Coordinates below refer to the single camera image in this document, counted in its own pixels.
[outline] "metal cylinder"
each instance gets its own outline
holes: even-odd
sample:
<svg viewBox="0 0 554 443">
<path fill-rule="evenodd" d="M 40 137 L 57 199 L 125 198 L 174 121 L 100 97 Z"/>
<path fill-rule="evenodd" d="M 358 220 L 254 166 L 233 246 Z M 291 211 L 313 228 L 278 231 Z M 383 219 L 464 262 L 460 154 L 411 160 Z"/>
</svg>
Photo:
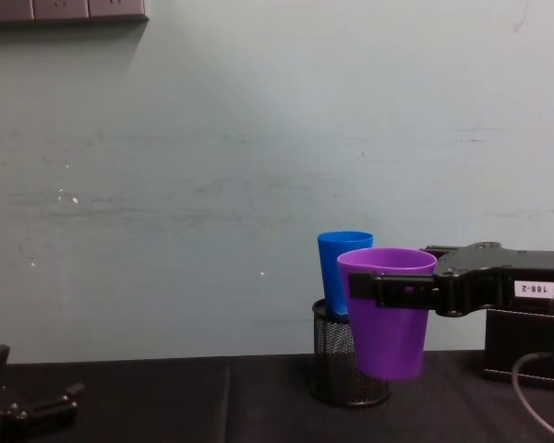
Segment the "metal cylinder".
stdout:
<svg viewBox="0 0 554 443">
<path fill-rule="evenodd" d="M 382 403 L 390 397 L 390 383 L 364 376 L 357 368 L 353 335 L 347 316 L 317 301 L 314 311 L 314 368 L 312 395 L 335 406 L 356 407 Z"/>
</svg>

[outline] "cable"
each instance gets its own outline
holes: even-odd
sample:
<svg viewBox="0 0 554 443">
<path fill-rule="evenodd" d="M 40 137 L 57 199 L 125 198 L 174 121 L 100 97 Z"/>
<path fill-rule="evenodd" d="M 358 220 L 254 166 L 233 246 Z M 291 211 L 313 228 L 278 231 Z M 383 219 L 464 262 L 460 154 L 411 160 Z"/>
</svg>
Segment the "cable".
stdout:
<svg viewBox="0 0 554 443">
<path fill-rule="evenodd" d="M 541 360 L 544 358 L 552 357 L 554 357 L 554 353 L 529 353 L 527 355 L 524 355 L 513 365 L 513 369 L 511 371 L 511 382 L 513 384 L 513 387 L 515 388 L 517 397 L 519 397 L 519 400 L 524 405 L 525 409 L 531 414 L 532 417 L 536 419 L 538 423 L 540 423 L 545 429 L 547 429 L 550 434 L 554 436 L 554 427 L 549 425 L 546 420 L 544 420 L 536 411 L 534 411 L 534 408 L 529 405 L 529 402 L 525 398 L 524 394 L 521 391 L 521 387 L 519 386 L 519 372 L 523 365 L 534 360 Z"/>
</svg>

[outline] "black metal bracket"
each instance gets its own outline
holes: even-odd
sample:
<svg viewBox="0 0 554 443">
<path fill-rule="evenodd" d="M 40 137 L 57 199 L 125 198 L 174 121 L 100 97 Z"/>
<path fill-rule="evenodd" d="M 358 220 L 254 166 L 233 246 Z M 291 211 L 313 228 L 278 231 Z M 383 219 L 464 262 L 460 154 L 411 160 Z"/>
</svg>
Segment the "black metal bracket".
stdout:
<svg viewBox="0 0 554 443">
<path fill-rule="evenodd" d="M 28 403 L 3 382 L 10 348 L 0 345 L 0 442 L 25 441 L 73 425 L 84 385 L 77 383 L 62 395 Z"/>
</svg>

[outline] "black robotic claw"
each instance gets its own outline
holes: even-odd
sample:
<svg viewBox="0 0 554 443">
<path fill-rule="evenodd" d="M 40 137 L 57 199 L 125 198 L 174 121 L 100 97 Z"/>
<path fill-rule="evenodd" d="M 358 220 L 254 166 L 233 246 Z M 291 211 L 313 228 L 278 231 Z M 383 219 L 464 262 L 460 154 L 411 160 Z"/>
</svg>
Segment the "black robotic claw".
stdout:
<svg viewBox="0 0 554 443">
<path fill-rule="evenodd" d="M 77 383 L 57 397 L 28 403 L 1 382 L 9 352 L 8 346 L 0 345 L 0 442 L 26 441 L 72 426 L 84 385 Z"/>
<path fill-rule="evenodd" d="M 438 259 L 433 275 L 350 274 L 351 297 L 445 317 L 489 308 L 554 315 L 554 251 L 510 250 L 496 242 L 423 250 Z"/>
</svg>

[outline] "black table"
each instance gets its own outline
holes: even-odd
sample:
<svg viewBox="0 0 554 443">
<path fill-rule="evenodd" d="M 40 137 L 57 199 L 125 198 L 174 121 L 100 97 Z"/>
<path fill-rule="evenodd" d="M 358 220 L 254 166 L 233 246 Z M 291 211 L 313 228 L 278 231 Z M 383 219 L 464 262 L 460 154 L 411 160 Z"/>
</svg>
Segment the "black table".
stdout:
<svg viewBox="0 0 554 443">
<path fill-rule="evenodd" d="M 395 383 L 386 403 L 359 410 L 310 397 L 311 355 L 12 365 L 7 375 L 32 398 L 86 384 L 76 429 L 40 443 L 554 441 L 511 385 L 476 374 L 481 358 L 426 353 L 422 377 Z M 554 391 L 525 392 L 554 425 Z"/>
</svg>

